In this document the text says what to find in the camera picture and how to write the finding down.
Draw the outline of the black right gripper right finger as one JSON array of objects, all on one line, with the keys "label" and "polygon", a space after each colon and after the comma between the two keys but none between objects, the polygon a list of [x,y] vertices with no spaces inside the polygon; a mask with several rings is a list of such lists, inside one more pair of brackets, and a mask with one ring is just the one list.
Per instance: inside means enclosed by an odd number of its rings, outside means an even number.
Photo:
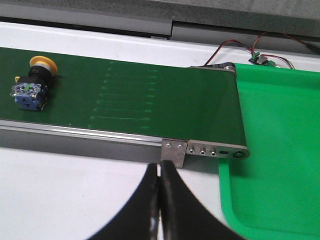
[{"label": "black right gripper right finger", "polygon": [[160,209],[165,240],[242,240],[193,195],[175,165],[160,164]]}]

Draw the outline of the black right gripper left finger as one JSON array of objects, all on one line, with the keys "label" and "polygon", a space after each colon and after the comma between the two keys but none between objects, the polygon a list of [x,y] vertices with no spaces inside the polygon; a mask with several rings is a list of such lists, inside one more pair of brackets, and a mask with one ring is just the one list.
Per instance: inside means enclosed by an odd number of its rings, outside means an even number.
[{"label": "black right gripper left finger", "polygon": [[138,187],[121,210],[90,240],[156,240],[159,226],[159,180],[150,163]]}]

